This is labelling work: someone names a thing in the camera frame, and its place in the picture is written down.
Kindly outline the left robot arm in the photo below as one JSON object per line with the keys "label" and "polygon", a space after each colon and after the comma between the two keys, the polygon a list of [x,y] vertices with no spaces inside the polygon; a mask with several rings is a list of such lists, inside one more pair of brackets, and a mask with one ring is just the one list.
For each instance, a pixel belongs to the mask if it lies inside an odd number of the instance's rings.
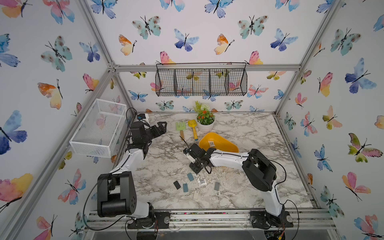
{"label": "left robot arm", "polygon": [[145,219],[150,216],[150,203],[138,200],[133,173],[145,160],[152,140],[167,132],[167,122],[145,128],[134,122],[127,136],[127,147],[121,162],[108,174],[98,177],[97,212],[101,218],[120,215]]}

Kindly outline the dark grey eraser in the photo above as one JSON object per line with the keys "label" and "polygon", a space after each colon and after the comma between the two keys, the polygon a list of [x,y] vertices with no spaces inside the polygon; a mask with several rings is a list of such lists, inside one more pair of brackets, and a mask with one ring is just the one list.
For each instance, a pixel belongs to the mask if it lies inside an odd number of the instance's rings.
{"label": "dark grey eraser", "polygon": [[178,181],[173,182],[173,184],[177,190],[179,190],[181,188],[181,185]]}

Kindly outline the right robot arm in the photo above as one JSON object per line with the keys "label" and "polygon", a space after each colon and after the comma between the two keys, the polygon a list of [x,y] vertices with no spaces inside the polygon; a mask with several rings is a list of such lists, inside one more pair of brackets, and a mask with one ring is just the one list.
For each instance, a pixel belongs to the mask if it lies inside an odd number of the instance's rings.
{"label": "right robot arm", "polygon": [[223,152],[215,148],[204,150],[197,144],[183,150],[184,155],[191,161],[191,170],[198,174],[206,170],[208,174],[213,167],[227,167],[244,172],[257,190],[262,192],[267,217],[281,222],[285,207],[279,201],[276,189],[277,168],[259,150],[252,149],[248,153]]}

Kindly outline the blue-grey eraser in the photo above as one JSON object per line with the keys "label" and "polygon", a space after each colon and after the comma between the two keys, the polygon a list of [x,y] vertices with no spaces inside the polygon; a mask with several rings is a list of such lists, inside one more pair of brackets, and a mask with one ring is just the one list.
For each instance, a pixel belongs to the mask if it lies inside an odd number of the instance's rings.
{"label": "blue-grey eraser", "polygon": [[188,184],[187,183],[183,184],[183,192],[187,193],[188,191],[189,191]]}
{"label": "blue-grey eraser", "polygon": [[192,173],[188,173],[187,177],[190,180],[190,182],[194,181],[194,179],[195,179],[194,176],[192,175]]}

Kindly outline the yellow plastic storage box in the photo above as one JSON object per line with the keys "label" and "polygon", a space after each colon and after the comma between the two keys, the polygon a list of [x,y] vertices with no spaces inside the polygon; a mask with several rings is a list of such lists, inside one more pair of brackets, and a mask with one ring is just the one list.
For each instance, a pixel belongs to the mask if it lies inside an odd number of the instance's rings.
{"label": "yellow plastic storage box", "polygon": [[215,143],[215,149],[223,151],[223,152],[231,152],[231,153],[239,153],[239,148],[228,141],[224,137],[216,134],[216,133],[208,133],[206,134],[199,142],[199,147],[205,151],[207,151],[210,147],[209,141],[213,141]]}

